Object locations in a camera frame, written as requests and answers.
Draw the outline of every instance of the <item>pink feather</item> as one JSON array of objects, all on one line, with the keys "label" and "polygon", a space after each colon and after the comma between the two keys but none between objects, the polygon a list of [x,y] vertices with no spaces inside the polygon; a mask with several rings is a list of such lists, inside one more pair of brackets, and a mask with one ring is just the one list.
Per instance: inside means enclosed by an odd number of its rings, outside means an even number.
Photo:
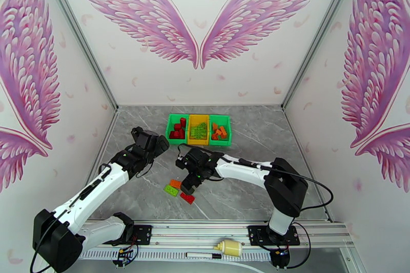
[{"label": "pink feather", "polygon": [[27,133],[43,146],[58,121],[57,64],[45,0],[5,0],[0,9],[1,85]]},{"label": "pink feather", "polygon": [[409,70],[410,16],[405,0],[354,0],[345,53],[344,120],[356,128],[351,147],[382,125]]},{"label": "pink feather", "polygon": [[249,46],[279,29],[308,2],[228,0],[201,45],[201,67],[211,59],[227,62],[248,51]]},{"label": "pink feather", "polygon": [[382,165],[382,175],[391,182],[410,190],[410,123],[388,128],[371,137],[356,155],[365,152],[377,156]]},{"label": "pink feather", "polygon": [[23,166],[28,157],[47,152],[33,139],[25,134],[9,128],[0,127],[0,192],[14,183],[16,177],[23,176]]},{"label": "pink feather", "polygon": [[112,22],[161,58],[198,67],[198,47],[171,0],[89,0]]}]

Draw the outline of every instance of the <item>white wall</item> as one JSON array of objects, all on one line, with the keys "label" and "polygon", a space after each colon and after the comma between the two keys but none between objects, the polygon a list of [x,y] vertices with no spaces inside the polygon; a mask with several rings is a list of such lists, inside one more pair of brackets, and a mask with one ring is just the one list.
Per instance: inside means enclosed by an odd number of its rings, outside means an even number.
[{"label": "white wall", "polygon": [[[226,1],[172,0],[199,46]],[[281,103],[330,0],[311,0],[240,57],[204,70],[146,51],[89,0],[69,2],[117,102],[157,105]]]},{"label": "white wall", "polygon": [[[52,145],[52,149],[45,148],[48,157],[39,154],[29,157],[21,180],[17,178],[8,188],[5,188],[2,181],[1,272],[29,271],[33,255],[31,245],[34,216],[43,208],[54,209],[83,187],[113,116],[113,109],[82,55],[56,1],[46,2],[50,6],[54,52],[57,55],[57,91],[61,93],[59,121],[47,129],[47,139]],[[4,59],[1,62],[1,67],[7,66]],[[18,123],[5,91],[1,88],[0,127],[27,134]],[[0,155],[0,167],[5,162],[2,157],[5,157],[3,153]]]},{"label": "white wall", "polygon": [[[333,218],[348,224],[366,270],[408,272],[410,194],[396,182],[392,183],[388,176],[383,178],[376,156],[370,153],[355,156],[358,147],[350,148],[356,137],[355,128],[342,119],[341,90],[346,87],[341,80],[352,1],[345,0],[341,5],[333,30],[325,36],[305,81],[286,110],[316,178],[334,191],[335,201],[330,207]],[[407,34],[404,43],[410,45],[409,25],[405,23],[410,11],[405,10],[406,14],[398,20]],[[405,67],[408,59],[403,62],[401,65]],[[410,76],[407,75],[378,132],[410,122],[409,90]],[[397,138],[396,144],[400,139],[408,140],[408,137]],[[405,145],[403,151],[406,164],[403,174],[408,175],[410,166]],[[397,155],[393,158],[396,161],[400,158]]]}]

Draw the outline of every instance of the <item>robotic arm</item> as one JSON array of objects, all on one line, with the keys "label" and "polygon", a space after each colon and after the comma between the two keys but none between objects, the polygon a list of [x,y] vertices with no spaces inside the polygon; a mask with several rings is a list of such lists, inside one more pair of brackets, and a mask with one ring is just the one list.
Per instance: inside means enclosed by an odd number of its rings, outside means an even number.
[{"label": "robotic arm", "polygon": [[44,209],[34,218],[31,272],[37,253],[60,273],[73,265],[83,250],[130,238],[134,222],[123,213],[90,226],[84,223],[116,189],[169,148],[164,136],[141,127],[133,128],[131,134],[135,143],[118,152],[84,189],[51,213]]},{"label": "robotic arm", "polygon": [[179,155],[175,164],[181,169],[188,169],[181,190],[189,195],[205,180],[217,181],[211,177],[234,178],[266,189],[274,206],[268,226],[272,242],[281,241],[293,220],[299,216],[308,189],[307,182],[283,158],[276,158],[273,162],[251,162],[192,148],[185,156]]}]

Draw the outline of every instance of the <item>glue bottle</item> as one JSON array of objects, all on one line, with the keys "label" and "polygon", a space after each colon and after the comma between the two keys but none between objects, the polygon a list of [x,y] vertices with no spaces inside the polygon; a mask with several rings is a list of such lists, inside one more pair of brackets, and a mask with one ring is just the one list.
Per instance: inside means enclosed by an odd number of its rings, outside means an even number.
[{"label": "glue bottle", "polygon": [[214,249],[222,251],[227,256],[240,257],[242,255],[241,243],[233,240],[223,240]]}]

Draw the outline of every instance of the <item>marble table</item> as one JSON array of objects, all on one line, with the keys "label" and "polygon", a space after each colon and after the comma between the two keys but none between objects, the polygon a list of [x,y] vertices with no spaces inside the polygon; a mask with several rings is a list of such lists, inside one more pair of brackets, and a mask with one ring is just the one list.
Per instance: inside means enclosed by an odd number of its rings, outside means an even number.
[{"label": "marble table", "polygon": [[[249,160],[286,159],[300,174],[310,177],[295,138],[279,106],[241,107],[121,107],[109,139],[103,161],[108,161],[125,146],[132,144],[130,130],[141,126],[165,134],[170,113],[230,115],[232,146],[213,148],[231,156]],[[179,196],[163,191],[171,179],[183,180],[187,170],[175,166],[175,145],[158,157],[148,174],[134,178],[113,193],[91,216],[105,219],[123,212],[134,220],[142,219],[231,219],[269,220],[272,203],[267,192],[253,184],[235,179],[205,181],[194,193],[189,205]],[[304,205],[320,204],[316,189],[309,185]],[[324,220],[322,208],[304,211],[300,219]]]}]

